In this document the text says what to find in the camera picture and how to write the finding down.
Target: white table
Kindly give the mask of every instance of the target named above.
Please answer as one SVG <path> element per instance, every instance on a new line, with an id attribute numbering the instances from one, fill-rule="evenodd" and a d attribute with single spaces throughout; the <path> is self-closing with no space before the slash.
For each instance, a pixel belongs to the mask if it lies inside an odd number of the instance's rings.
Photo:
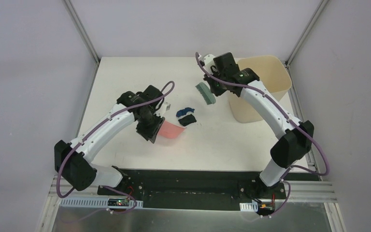
<path id="1" fill-rule="evenodd" d="M 171 104 L 164 115 L 166 120 L 179 125 L 176 112 L 191 107 L 195 109 L 197 123 L 188 125 L 177 139 L 158 136 L 152 144 L 136 133 L 135 122 L 117 134 L 93 163 L 131 169 L 262 171 L 271 159 L 271 147 L 277 142 L 272 130 L 263 120 L 238 123 L 226 94 L 217 98 L 216 104 L 206 105 L 195 88 L 202 78 L 194 58 L 103 57 L 80 134 L 104 116 L 122 93 L 144 91 L 149 85 L 162 88 L 170 80 L 176 86 L 166 98 Z M 288 94 L 281 104 L 292 113 Z M 297 164 L 307 167 L 306 158 Z"/>

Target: wall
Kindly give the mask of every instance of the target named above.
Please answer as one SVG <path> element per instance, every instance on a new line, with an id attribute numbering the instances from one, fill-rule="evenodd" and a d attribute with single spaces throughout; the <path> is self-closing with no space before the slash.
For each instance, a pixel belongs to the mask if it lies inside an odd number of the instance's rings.
<path id="1" fill-rule="evenodd" d="M 0 232 L 35 230 L 94 68 L 62 1 L 0 0 Z"/>
<path id="2" fill-rule="evenodd" d="M 99 56 L 286 60 L 320 0 L 73 0 Z"/>
<path id="3" fill-rule="evenodd" d="M 330 1 L 291 66 L 348 231 L 371 231 L 371 1 Z"/>

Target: pink object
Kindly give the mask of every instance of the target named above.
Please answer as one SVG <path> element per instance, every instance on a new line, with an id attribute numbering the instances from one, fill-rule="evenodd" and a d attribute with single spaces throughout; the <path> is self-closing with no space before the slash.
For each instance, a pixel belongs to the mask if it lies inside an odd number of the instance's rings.
<path id="1" fill-rule="evenodd" d="M 168 121 L 164 121 L 163 125 L 161 125 L 160 130 L 158 131 L 158 135 L 166 137 L 168 139 L 175 139 L 177 138 L 185 128 L 176 126 Z"/>

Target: beige bin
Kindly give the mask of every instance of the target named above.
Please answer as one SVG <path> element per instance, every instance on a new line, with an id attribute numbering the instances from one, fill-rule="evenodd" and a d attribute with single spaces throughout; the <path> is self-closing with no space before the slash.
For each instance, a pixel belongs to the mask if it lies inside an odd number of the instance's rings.
<path id="1" fill-rule="evenodd" d="M 240 59 L 237 64 L 240 70 L 252 69 L 277 101 L 280 101 L 292 86 L 288 72 L 282 62 L 275 56 L 244 58 Z M 258 112 L 244 99 L 228 92 L 228 101 L 232 114 L 237 121 L 249 123 L 262 120 Z"/>

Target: gray wall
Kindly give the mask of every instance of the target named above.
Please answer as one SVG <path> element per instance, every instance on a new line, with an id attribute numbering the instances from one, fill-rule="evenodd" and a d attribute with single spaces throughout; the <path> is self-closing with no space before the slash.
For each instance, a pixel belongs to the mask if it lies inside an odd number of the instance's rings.
<path id="1" fill-rule="evenodd" d="M 291 75 L 348 231 L 371 231 L 371 1 L 330 1 Z"/>
<path id="2" fill-rule="evenodd" d="M 99 56 L 286 60 L 320 0 L 73 0 Z"/>
<path id="3" fill-rule="evenodd" d="M 34 231 L 94 62 L 61 0 L 0 0 L 0 231 Z"/>

